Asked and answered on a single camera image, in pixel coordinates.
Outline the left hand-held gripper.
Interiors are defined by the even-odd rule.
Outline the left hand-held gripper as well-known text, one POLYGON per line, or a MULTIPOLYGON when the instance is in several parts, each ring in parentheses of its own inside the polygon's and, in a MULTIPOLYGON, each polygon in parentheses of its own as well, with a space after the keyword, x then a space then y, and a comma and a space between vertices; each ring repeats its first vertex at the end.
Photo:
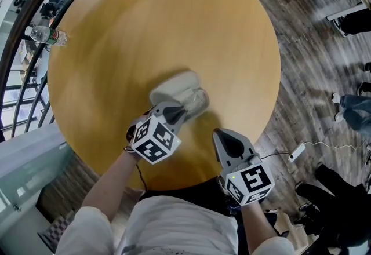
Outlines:
POLYGON ((153 106, 135 124, 132 150, 152 165, 168 158, 181 144, 177 134, 186 115, 185 106, 177 101, 153 106))

